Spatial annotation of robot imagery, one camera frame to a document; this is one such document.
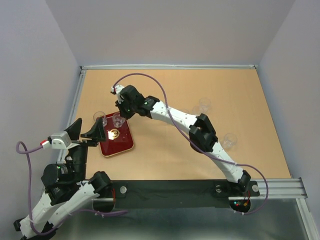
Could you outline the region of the clear glass from corner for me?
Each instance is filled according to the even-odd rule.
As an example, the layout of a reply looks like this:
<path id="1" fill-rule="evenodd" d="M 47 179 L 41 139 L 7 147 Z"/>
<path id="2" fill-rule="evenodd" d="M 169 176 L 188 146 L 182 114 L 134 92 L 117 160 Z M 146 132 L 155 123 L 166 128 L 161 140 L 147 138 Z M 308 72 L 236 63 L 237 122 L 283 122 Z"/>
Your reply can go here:
<path id="1" fill-rule="evenodd" d="M 103 112 L 103 111 L 97 111 L 93 114 L 93 119 L 95 121 L 99 120 L 99 119 L 102 119 L 102 125 L 103 127 L 106 127 L 107 124 L 108 124 L 108 120 L 107 120 L 107 117 L 106 117 L 106 114 Z"/>

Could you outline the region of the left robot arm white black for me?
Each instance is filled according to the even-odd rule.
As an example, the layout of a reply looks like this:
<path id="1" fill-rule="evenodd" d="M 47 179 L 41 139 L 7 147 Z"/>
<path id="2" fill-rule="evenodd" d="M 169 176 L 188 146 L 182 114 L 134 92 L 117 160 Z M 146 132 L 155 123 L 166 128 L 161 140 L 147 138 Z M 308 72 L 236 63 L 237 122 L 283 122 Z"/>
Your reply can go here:
<path id="1" fill-rule="evenodd" d="M 112 181 L 104 171 L 86 178 L 88 148 L 106 140 L 102 118 L 97 118 L 86 133 L 81 133 L 82 119 L 78 118 L 63 131 L 53 133 L 37 147 L 67 150 L 63 163 L 52 163 L 44 168 L 41 181 L 44 193 L 25 218 L 13 225 L 24 240 L 49 240 L 56 233 L 62 219 L 79 210 L 97 197 L 111 193 Z"/>

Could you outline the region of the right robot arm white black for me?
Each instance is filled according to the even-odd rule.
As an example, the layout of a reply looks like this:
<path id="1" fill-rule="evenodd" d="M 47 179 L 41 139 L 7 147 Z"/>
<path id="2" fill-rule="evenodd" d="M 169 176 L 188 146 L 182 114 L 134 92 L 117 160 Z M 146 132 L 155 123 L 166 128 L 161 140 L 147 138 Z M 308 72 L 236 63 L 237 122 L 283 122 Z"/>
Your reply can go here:
<path id="1" fill-rule="evenodd" d="M 186 139 L 195 151 L 205 154 L 218 166 L 230 182 L 233 194 L 242 195 L 248 190 L 251 176 L 224 150 L 207 115 L 191 115 L 167 107 L 156 97 L 144 97 L 132 85 L 116 85 L 111 88 L 111 93 L 117 97 L 115 106 L 121 117 L 128 120 L 138 114 L 177 127 L 180 132 L 187 134 Z"/>

